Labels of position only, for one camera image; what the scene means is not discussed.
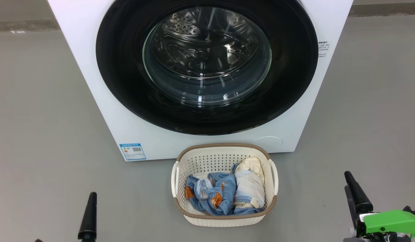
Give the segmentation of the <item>blue bear print garment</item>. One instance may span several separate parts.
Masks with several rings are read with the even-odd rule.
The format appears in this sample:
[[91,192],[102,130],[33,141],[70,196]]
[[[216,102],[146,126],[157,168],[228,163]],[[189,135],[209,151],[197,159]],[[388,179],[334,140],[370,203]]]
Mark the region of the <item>blue bear print garment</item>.
[[206,178],[197,178],[192,174],[187,177],[185,197],[195,210],[209,216],[253,214],[234,214],[236,179],[232,168],[229,173],[212,172]]

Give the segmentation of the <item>round white filter cover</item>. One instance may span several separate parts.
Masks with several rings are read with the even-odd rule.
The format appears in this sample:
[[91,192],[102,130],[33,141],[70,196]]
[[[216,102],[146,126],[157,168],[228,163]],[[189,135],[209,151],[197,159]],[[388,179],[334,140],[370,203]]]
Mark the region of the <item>round white filter cover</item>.
[[268,153],[280,153],[283,140],[275,136],[265,136],[255,139],[252,144],[263,148]]

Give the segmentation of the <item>small printed text label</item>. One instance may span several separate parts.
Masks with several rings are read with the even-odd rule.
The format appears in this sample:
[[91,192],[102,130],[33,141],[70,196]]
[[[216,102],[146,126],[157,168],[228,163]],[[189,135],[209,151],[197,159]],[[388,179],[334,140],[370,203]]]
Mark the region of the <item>small printed text label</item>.
[[328,41],[318,42],[318,57],[326,57],[330,49],[330,43]]

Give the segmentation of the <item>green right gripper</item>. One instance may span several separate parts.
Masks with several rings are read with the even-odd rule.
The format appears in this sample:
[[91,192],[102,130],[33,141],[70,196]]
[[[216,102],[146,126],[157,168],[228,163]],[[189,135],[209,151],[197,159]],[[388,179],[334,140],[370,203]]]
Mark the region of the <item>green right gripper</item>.
[[415,215],[403,210],[374,213],[373,205],[350,171],[344,187],[354,229],[343,242],[412,242]]

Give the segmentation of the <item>cream white striped garment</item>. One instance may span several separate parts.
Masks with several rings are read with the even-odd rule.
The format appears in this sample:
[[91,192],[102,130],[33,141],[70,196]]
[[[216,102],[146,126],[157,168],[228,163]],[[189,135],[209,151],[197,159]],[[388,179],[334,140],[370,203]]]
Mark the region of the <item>cream white striped garment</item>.
[[265,205],[265,176],[260,160],[245,158],[240,164],[233,165],[232,173],[236,179],[234,214],[261,212]]

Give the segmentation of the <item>blue energy label sticker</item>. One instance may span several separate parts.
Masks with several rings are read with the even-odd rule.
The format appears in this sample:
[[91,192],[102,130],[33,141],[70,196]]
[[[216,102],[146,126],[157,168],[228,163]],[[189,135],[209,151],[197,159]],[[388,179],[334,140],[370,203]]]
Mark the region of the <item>blue energy label sticker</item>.
[[146,160],[141,144],[119,144],[125,161]]

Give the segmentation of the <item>stainless steel washing machine drum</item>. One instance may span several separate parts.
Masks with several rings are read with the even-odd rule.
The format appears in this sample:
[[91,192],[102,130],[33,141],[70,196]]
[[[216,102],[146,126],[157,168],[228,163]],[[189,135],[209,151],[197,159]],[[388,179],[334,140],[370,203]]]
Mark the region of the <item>stainless steel washing machine drum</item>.
[[157,23],[145,40],[143,63],[152,83],[173,100],[226,106],[265,80],[272,50],[266,34],[249,18],[202,6]]

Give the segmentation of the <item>cream perforated laundry basket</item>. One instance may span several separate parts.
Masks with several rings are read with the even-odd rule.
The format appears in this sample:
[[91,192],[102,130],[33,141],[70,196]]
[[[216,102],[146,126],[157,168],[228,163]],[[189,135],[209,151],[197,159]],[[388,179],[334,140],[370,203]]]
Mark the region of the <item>cream perforated laundry basket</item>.
[[[265,176],[265,205],[260,213],[209,216],[199,212],[185,197],[187,177],[206,178],[212,172],[229,173],[234,164],[245,158],[260,160]],[[201,227],[241,227],[256,224],[274,208],[278,198],[278,170],[268,153],[250,144],[207,144],[189,147],[178,156],[171,171],[171,193],[178,211],[191,224]]]

